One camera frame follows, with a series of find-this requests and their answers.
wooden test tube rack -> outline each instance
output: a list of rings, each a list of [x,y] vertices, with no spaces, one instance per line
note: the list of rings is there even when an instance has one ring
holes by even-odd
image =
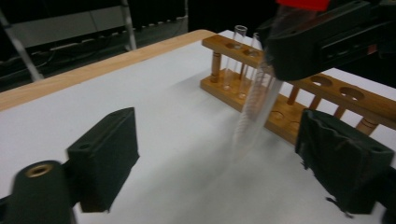
[[[224,70],[220,70],[221,56],[233,58],[241,62],[242,66],[248,65],[256,68],[263,52],[258,50],[256,56],[251,56],[250,52],[255,49],[247,45],[242,45],[240,49],[234,49],[231,48],[233,44],[232,39],[221,35],[214,35],[202,41],[204,47],[213,50],[213,58],[211,74],[201,80],[200,86],[227,105],[242,111],[245,99],[238,97],[240,75],[234,74],[231,83],[232,90],[225,91],[222,88]],[[378,124],[396,130],[396,102],[388,98],[323,74],[290,81],[289,84],[293,86],[290,96],[278,95],[264,126],[292,144],[295,144],[296,141],[303,109],[316,109],[322,99],[338,105],[333,115],[339,119],[346,110],[361,115],[361,121],[355,128],[363,133],[370,135]],[[305,90],[315,95],[310,106],[304,106],[295,101],[299,90]]]

white table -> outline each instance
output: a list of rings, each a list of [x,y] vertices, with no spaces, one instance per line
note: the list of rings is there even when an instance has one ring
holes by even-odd
[[[330,195],[304,170],[293,146],[269,131],[262,130],[243,160],[231,163],[239,113],[199,88],[210,74],[211,55],[195,41],[1,111],[0,197],[10,193],[20,169],[67,161],[65,149],[101,118],[133,106],[141,157],[110,212],[81,214],[77,205],[78,223],[379,223],[379,203],[372,215],[350,219],[327,202]],[[285,85],[282,92],[288,90]],[[390,88],[380,93],[396,96]],[[374,137],[391,146],[396,134],[379,127]]]

